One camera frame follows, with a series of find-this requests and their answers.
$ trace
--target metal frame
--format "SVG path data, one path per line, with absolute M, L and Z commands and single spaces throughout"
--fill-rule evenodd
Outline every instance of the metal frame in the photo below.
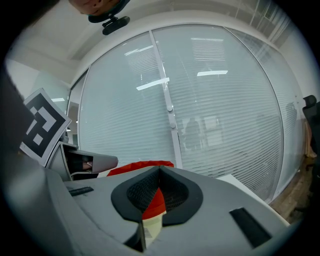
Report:
M 81 105 L 82 105 L 82 96 L 83 96 L 83 94 L 84 94 L 84 89 L 85 89 L 85 86 L 86 86 L 86 82 L 87 82 L 87 78 L 88 78 L 88 74 L 89 74 L 89 72 L 90 72 L 90 69 L 91 69 L 91 66 L 92 66 L 92 64 L 90 64 L 90 66 L 89 66 L 89 68 L 87 69 L 87 71 L 86 71 L 86 74 L 85 74 L 85 79 L 84 79 L 84 82 L 83 82 L 83 87 L 82 87 L 82 90 L 81 90 L 81 96 L 80 96 L 80 102 L 79 102 L 79 109 L 78 109 L 78 118 L 77 118 L 77 120 L 78 120 L 78 125 L 77 125 L 77 137 L 78 137 L 78 148 L 79 148 L 79 150 L 81 149 L 81 144 L 80 144 L 80 136 L 79 136 L 79 127 L 80 127 L 80 108 L 81 108 Z
M 165 79 L 167 78 L 165 73 L 165 68 L 160 57 L 159 49 L 158 49 L 154 34 L 152 33 L 151 30 L 149 30 L 149 36 L 153 45 L 153 50 L 154 50 L 155 59 L 158 65 L 160 78 Z M 175 118 L 174 106 L 172 104 L 171 96 L 168 88 L 168 82 L 163 82 L 162 87 L 163 87 L 164 100 L 166 104 L 166 109 L 168 111 L 167 114 L 168 114 L 170 128 L 171 128 L 175 163 L 177 168 L 182 169 L 183 164 L 182 164 L 182 155 L 181 155 L 181 149 L 180 149 L 180 143 L 179 143 L 179 134 L 178 134 L 177 122 Z

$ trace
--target wooden floor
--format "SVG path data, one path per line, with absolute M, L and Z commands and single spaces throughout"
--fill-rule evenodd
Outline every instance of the wooden floor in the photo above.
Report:
M 309 205 L 312 168 L 306 170 L 306 166 L 313 162 L 313 159 L 305 158 L 300 171 L 295 174 L 284 191 L 270 203 L 270 206 L 290 224 L 303 217 L 304 213 L 296 209 L 303 209 Z

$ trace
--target window blinds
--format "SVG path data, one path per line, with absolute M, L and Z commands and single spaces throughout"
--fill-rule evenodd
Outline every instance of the window blinds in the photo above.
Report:
M 275 49 L 237 30 L 230 31 L 239 38 L 259 60 L 274 89 L 283 122 L 284 155 L 275 197 L 287 186 L 300 166 L 303 153 L 303 123 L 297 98 L 302 93 L 295 75 L 285 58 Z
M 188 25 L 153 32 L 174 107 L 183 168 L 233 174 L 263 200 L 282 163 L 277 99 L 253 55 L 223 28 Z
M 82 150 L 117 156 L 118 166 L 175 163 L 171 128 L 149 34 L 131 39 L 90 68 L 81 100 Z

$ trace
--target white ceiling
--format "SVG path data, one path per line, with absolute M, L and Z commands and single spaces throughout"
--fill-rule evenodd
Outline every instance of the white ceiling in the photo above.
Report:
M 68 0 L 60 0 L 32 30 L 38 36 L 68 50 L 89 24 L 88 17 L 80 14 Z
M 215 12 L 250 22 L 258 0 L 131 0 L 118 13 L 131 22 L 163 12 L 199 10 Z M 80 60 L 101 40 L 101 23 L 90 23 L 68 0 L 60 2 L 29 27 L 13 47 L 8 58 L 37 70 L 45 70 L 70 83 Z
M 225 12 L 223 14 L 228 15 L 226 8 L 222 6 L 228 5 L 235 12 L 239 2 L 240 0 L 131 0 L 118 16 L 127 15 L 130 16 L 131 21 L 135 21 L 149 15 L 173 10 L 203 10 Z M 251 12 L 257 2 L 258 0 L 242 0 L 242 8 Z M 101 41 L 105 37 L 102 35 L 102 29 L 101 23 L 90 23 L 88 17 L 80 14 L 69 4 L 68 0 L 61 0 L 31 30 L 32 34 L 43 37 L 66 50 L 71 59 L 74 57 L 72 53 L 79 51 L 85 41 L 91 41 L 89 46 L 86 44 L 87 48 Z

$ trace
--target red cloth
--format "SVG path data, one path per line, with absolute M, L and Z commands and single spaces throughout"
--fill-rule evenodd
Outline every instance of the red cloth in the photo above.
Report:
M 107 176 L 117 175 L 117 174 L 124 174 L 127 172 L 135 171 L 144 167 L 148 166 L 169 166 L 175 167 L 174 164 L 170 161 L 140 161 L 140 162 L 133 162 L 127 164 L 125 166 L 119 167 L 117 169 L 113 169 L 109 172 Z M 142 215 L 142 219 L 150 219 L 152 217 L 158 216 L 166 211 L 165 199 L 161 190 L 158 190 L 155 193 L 154 198 L 152 199 L 150 205 L 145 210 Z

